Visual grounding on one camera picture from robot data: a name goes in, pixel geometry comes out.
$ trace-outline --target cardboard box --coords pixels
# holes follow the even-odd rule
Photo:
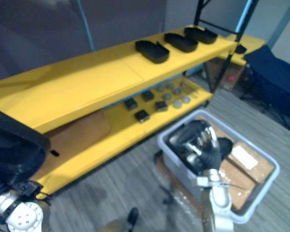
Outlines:
[[[227,159],[259,184],[263,183],[274,169],[273,165],[244,142],[234,144]]]
[[[49,173],[73,156],[93,145],[110,132],[110,126],[104,118],[103,111],[79,118],[73,122],[56,128],[45,135],[51,142],[51,150],[58,152],[59,156],[48,153],[46,160],[33,180]]]
[[[256,184],[226,159],[222,162],[219,173],[223,182],[240,187],[231,186],[228,188],[232,198],[232,210],[240,210]]]
[[[205,63],[206,74],[209,77],[211,84],[213,85],[216,82],[216,78],[219,75],[219,72],[223,66],[225,60],[220,58],[214,58]],[[245,66],[238,64],[230,63],[219,83],[220,87],[231,91],[240,80],[241,75],[245,69]]]

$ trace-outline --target shelving unit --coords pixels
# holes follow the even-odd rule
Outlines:
[[[170,91],[158,92],[155,89],[151,90],[155,99],[149,102],[145,102],[140,95],[134,97],[138,107],[132,111],[128,111],[123,103],[105,109],[104,116],[110,124],[110,134],[48,173],[44,173],[42,167],[33,180],[44,185],[44,192],[53,193],[212,97],[211,93],[187,78],[179,77],[172,82],[175,86],[184,82],[185,87],[180,95],[176,97],[173,95],[173,98],[167,101],[166,112],[156,112],[154,102],[162,101],[162,94]],[[180,109],[174,108],[172,102],[181,99],[182,96],[189,96],[191,101],[183,103]],[[134,118],[134,113],[141,109],[145,109],[150,114],[150,119],[142,124]],[[54,157],[48,154],[47,159],[56,163],[60,156]]]
[[[162,64],[136,52],[132,41],[0,80],[0,111],[45,133],[236,47],[219,37],[184,53],[165,43],[163,35],[143,38],[170,50]]]
[[[229,35],[228,37],[226,37],[226,39],[230,41],[234,41],[235,35],[233,34]],[[242,46],[244,46],[247,50],[243,54],[234,53],[231,58],[231,62],[240,66],[244,66],[247,63],[246,60],[244,60],[244,55],[249,54],[261,48],[265,44],[265,41],[256,37],[249,36],[249,35],[243,35],[239,43]],[[228,53],[222,53],[218,57],[221,59],[226,59],[228,57]]]

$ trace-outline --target gray carpet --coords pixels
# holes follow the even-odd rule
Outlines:
[[[290,131],[237,99],[218,90],[207,110],[273,156],[281,173],[241,232],[290,232]],[[143,141],[106,165],[65,188],[53,200],[54,232],[97,232],[108,222],[125,218],[137,206],[136,232],[202,231],[197,212],[156,168],[156,136]],[[164,204],[168,189],[172,204]]]

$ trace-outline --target cardboard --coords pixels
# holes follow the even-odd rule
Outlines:
[[[236,168],[226,159],[222,162],[219,173],[223,182],[241,187],[238,188],[231,186],[228,188],[232,198],[232,210],[240,210],[247,201],[256,184],[245,173]]]
[[[103,111],[98,110],[73,122],[56,128],[45,135],[51,141],[51,150],[59,153],[54,156],[48,153],[46,160],[33,180],[49,173],[73,156],[93,145],[110,132],[110,126],[104,118]]]
[[[227,159],[258,184],[263,183],[274,169],[273,165],[244,142],[234,144]]]

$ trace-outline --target black metal frame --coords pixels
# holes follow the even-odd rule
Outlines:
[[[231,34],[235,34],[236,35],[236,38],[235,38],[235,42],[239,42],[244,34],[244,31],[248,25],[248,22],[252,16],[252,13],[254,12],[256,6],[257,6],[257,3],[259,0],[252,0],[250,6],[249,6],[249,9],[247,11],[247,14],[244,18],[244,21],[240,27],[240,30],[239,32],[236,32],[236,31],[231,31],[229,29],[226,29],[226,28],[223,28],[223,27],[220,27],[218,25],[215,25],[213,23],[210,23],[210,22],[207,22],[205,20],[201,20],[200,19],[200,16],[201,16],[201,13],[202,13],[202,9],[210,2],[211,0],[207,0],[205,3],[204,3],[204,0],[198,0],[198,6],[197,6],[197,11],[196,11],[196,14],[195,14],[195,17],[194,17],[194,25],[197,26],[199,22],[202,22],[202,23],[205,23],[205,24],[208,24],[210,26],[213,26],[215,28],[218,28],[220,30],[224,30],[226,32],[229,32]],[[214,93],[217,89],[217,87],[219,86],[220,84],[220,81],[228,67],[228,65],[230,64],[230,61],[231,61],[231,58],[232,58],[232,54],[229,54],[227,59],[225,60],[225,62],[223,63],[221,69],[220,69],[220,72],[218,74],[218,76],[215,78],[216,79],[216,82],[214,84],[214,86],[212,87],[211,83],[210,83],[210,80],[209,80],[209,77],[207,77],[207,83],[208,83],[208,86],[209,86],[209,89],[211,91],[211,93]]]

